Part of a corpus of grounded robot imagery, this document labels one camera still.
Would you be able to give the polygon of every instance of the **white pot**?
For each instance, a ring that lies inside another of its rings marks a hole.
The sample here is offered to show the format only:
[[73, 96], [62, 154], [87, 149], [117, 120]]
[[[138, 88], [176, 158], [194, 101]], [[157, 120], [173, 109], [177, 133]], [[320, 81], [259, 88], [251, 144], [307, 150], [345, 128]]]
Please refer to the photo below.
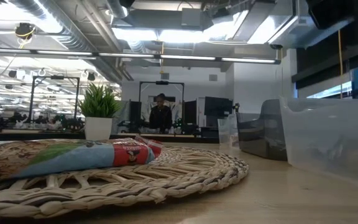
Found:
[[110, 138], [112, 118], [85, 118], [86, 140], [106, 140]]

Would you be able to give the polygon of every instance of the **green plant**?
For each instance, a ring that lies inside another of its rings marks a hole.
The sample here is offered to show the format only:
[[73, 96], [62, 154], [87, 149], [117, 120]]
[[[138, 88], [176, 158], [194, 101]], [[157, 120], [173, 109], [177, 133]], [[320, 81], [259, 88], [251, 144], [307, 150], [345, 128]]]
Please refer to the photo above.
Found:
[[86, 117], [112, 118], [120, 109], [120, 104], [114, 97], [114, 94], [104, 86], [91, 83], [79, 107]]

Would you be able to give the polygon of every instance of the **man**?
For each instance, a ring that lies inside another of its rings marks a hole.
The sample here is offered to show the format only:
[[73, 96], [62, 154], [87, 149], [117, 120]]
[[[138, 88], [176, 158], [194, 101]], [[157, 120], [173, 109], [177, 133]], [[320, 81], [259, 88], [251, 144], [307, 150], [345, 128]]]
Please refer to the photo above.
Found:
[[164, 105], [165, 95], [163, 93], [157, 96], [157, 105], [152, 108], [149, 123], [150, 128], [160, 128], [160, 133], [167, 133], [172, 126], [171, 109]]

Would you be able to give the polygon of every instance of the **ceiling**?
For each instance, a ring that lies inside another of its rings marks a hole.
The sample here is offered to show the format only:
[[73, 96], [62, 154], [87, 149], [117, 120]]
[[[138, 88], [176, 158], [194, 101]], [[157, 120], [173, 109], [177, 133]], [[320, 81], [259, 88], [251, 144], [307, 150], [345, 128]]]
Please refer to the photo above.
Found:
[[[226, 14], [216, 17], [222, 9]], [[126, 17], [115, 16], [106, 0], [9, 0], [9, 4], [0, 4], [0, 48], [280, 59], [277, 50], [269, 44], [307, 47], [345, 25], [316, 30], [305, 0], [136, 0]], [[30, 41], [15, 35], [21, 22], [36, 27]], [[169, 27], [179, 27], [180, 32], [163, 38]], [[156, 37], [148, 39], [140, 30], [151, 30]], [[199, 40], [192, 40], [194, 35]], [[225, 72], [230, 65], [230, 62], [201, 60], [99, 57], [90, 60], [0, 54], [0, 94], [11, 99], [21, 95], [26, 99], [23, 105], [28, 107], [32, 76], [40, 72], [67, 78], [39, 83], [36, 88], [39, 97], [62, 94], [72, 98], [76, 88], [68, 77], [80, 79], [80, 95], [83, 95], [89, 72], [95, 73], [94, 83], [107, 84], [119, 95], [118, 85], [114, 83], [144, 79], [148, 72], [143, 68], [152, 67], [150, 71], [161, 66], [220, 68]], [[21, 79], [9, 77], [10, 70], [22, 70]], [[7, 90], [6, 85], [12, 85], [12, 89]]]

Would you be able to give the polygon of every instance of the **potted plant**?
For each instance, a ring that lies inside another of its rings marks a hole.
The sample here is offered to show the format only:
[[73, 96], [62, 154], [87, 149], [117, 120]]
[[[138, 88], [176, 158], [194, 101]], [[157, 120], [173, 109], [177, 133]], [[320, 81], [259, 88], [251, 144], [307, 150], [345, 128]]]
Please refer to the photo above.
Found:
[[112, 118], [120, 105], [114, 94], [104, 86], [91, 83], [80, 101], [82, 114], [85, 116], [86, 140], [105, 140], [110, 138]]

